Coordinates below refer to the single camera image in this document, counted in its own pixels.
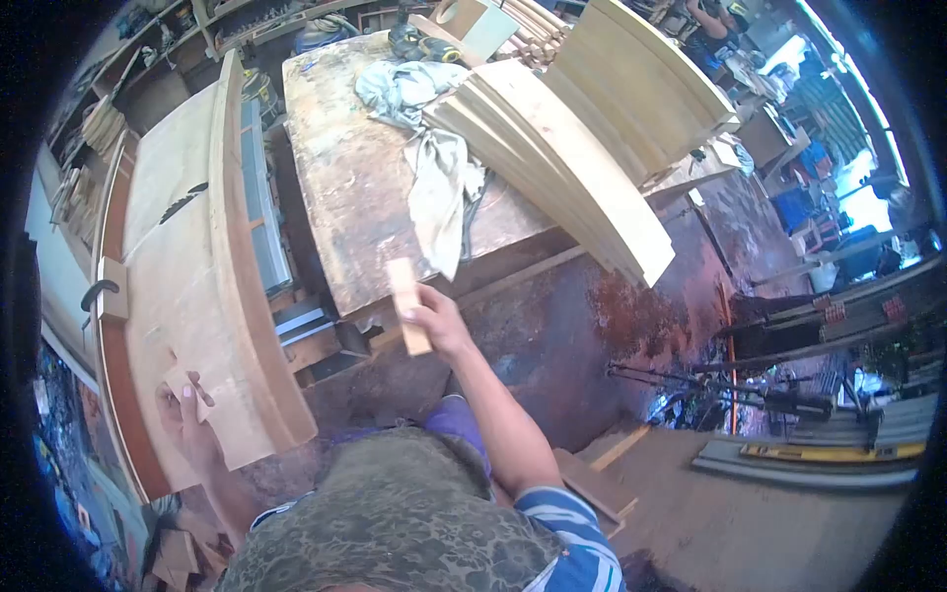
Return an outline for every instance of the cloth rag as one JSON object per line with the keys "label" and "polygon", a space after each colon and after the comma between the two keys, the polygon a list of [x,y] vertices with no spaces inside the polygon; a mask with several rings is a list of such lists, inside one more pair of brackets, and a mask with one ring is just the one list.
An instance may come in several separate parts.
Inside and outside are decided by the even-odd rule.
{"label": "cloth rag", "polygon": [[408,211],[421,253],[449,281],[460,261],[464,206],[479,199],[485,171],[463,137],[425,127],[421,109],[466,73],[454,63],[380,61],[355,82],[355,93],[374,109],[372,117],[415,132],[403,151],[415,174]]}

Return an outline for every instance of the hand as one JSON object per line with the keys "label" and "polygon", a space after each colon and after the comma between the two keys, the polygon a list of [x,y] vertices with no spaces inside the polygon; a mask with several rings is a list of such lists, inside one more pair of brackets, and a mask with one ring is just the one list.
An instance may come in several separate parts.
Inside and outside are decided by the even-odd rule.
{"label": "hand", "polygon": [[158,386],[154,398],[158,404],[161,426],[165,428],[174,447],[203,480],[215,471],[223,469],[226,472],[227,469],[214,428],[207,421],[197,422],[197,396],[200,395],[208,406],[213,406],[214,400],[201,387],[200,374],[189,371],[188,378],[194,386],[184,387],[182,401],[177,400],[168,383]]}
{"label": "hand", "polygon": [[447,363],[453,363],[464,351],[474,347],[453,300],[424,284],[418,284],[418,297],[421,306],[407,311],[403,318],[427,332],[431,345]]}

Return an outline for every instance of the wooden workbench top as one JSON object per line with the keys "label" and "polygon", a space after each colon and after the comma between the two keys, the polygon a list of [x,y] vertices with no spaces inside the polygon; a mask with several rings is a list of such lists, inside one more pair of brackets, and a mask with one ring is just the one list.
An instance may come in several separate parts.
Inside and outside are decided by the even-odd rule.
{"label": "wooden workbench top", "polygon": [[[343,317],[389,295],[384,264],[390,259],[410,258],[419,278],[435,274],[408,215],[414,175],[402,149],[411,133],[371,119],[354,91],[366,66],[390,56],[387,31],[380,31],[283,63],[286,129],[299,185]],[[490,184],[483,199],[471,227],[475,258],[554,227],[501,179]]]}

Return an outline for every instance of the drill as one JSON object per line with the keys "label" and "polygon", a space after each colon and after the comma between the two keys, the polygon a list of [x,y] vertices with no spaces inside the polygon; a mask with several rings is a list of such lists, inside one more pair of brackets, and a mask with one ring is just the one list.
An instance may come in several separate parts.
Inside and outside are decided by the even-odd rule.
{"label": "drill", "polygon": [[460,50],[437,37],[422,35],[418,28],[408,23],[408,9],[415,0],[399,0],[398,22],[388,31],[391,51],[409,62],[453,63],[460,59]]}

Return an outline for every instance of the purple shorts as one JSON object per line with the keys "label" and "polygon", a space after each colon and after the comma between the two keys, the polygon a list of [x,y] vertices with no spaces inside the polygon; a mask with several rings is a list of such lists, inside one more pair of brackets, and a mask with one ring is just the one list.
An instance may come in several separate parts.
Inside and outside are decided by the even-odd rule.
{"label": "purple shorts", "polygon": [[[483,458],[487,476],[491,475],[490,459],[487,458],[487,448],[483,445],[483,439],[480,438],[480,428],[477,426],[474,411],[461,395],[455,393],[441,399],[438,406],[428,414],[421,427],[431,432],[456,436],[466,440]],[[349,430],[332,438],[332,444],[351,442],[369,434],[380,432],[383,429],[380,427],[365,427]]]}

